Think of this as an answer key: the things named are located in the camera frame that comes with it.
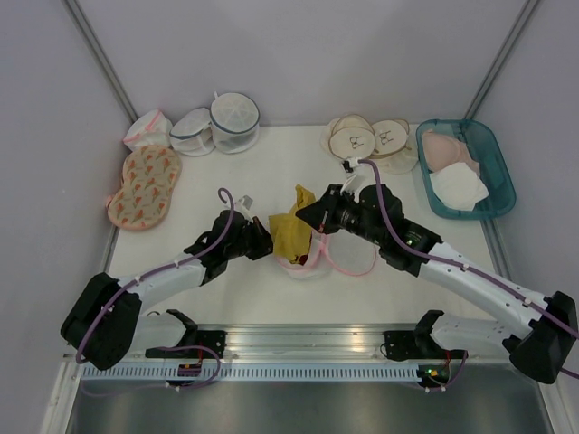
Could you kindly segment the white pink-zip mesh laundry bag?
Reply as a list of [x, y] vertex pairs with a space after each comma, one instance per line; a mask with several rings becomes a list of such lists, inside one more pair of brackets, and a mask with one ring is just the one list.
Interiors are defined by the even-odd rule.
[[347, 233], [333, 235], [313, 232], [308, 256], [303, 265], [275, 257], [291, 278], [307, 280], [322, 278], [332, 271], [360, 278], [372, 271], [377, 260], [376, 247]]

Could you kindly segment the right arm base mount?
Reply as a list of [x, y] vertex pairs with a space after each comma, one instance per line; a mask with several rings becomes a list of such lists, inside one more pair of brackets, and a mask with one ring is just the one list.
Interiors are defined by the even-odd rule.
[[429, 335], [416, 337], [410, 330], [384, 331], [381, 345], [385, 357], [396, 362], [408, 360], [461, 360], [464, 350], [445, 350], [434, 342]]

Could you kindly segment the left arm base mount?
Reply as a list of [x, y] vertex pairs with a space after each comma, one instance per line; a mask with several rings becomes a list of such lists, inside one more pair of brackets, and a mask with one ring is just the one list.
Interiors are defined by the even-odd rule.
[[205, 357], [213, 358], [213, 354], [216, 354], [219, 359], [222, 359], [226, 346], [226, 336], [227, 333], [224, 330], [187, 332], [176, 346], [168, 349], [147, 349], [145, 357], [151, 359], [200, 359]]

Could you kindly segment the yellow red bra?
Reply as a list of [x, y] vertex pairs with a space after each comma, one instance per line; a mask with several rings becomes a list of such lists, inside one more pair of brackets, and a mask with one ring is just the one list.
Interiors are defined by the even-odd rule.
[[296, 211], [313, 204], [316, 196], [302, 185], [295, 186], [296, 202], [289, 212], [269, 216], [273, 254], [289, 263], [296, 257], [308, 254], [312, 229], [299, 218]]

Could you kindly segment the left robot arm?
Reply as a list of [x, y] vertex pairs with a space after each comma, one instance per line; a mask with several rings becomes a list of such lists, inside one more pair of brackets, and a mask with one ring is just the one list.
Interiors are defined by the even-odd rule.
[[147, 310], [188, 289], [206, 285], [233, 259], [257, 260], [271, 255], [273, 243], [258, 218], [222, 212], [209, 231], [172, 261], [133, 278], [93, 276], [65, 317], [60, 335], [77, 351], [79, 363], [101, 371], [128, 353], [148, 358], [197, 359], [213, 350], [197, 323], [173, 308], [158, 315]]

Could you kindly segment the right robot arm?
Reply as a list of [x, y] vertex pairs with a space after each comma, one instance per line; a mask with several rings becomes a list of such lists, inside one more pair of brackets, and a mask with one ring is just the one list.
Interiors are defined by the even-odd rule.
[[428, 311], [412, 332], [418, 354], [433, 358], [449, 350], [508, 358], [544, 384], [563, 371], [578, 338], [574, 300], [560, 291], [548, 297], [479, 269], [438, 234], [406, 219], [401, 201], [385, 185], [353, 194], [332, 184], [296, 215], [320, 233], [345, 230], [371, 242], [391, 267], [446, 288], [490, 315], [486, 321]]

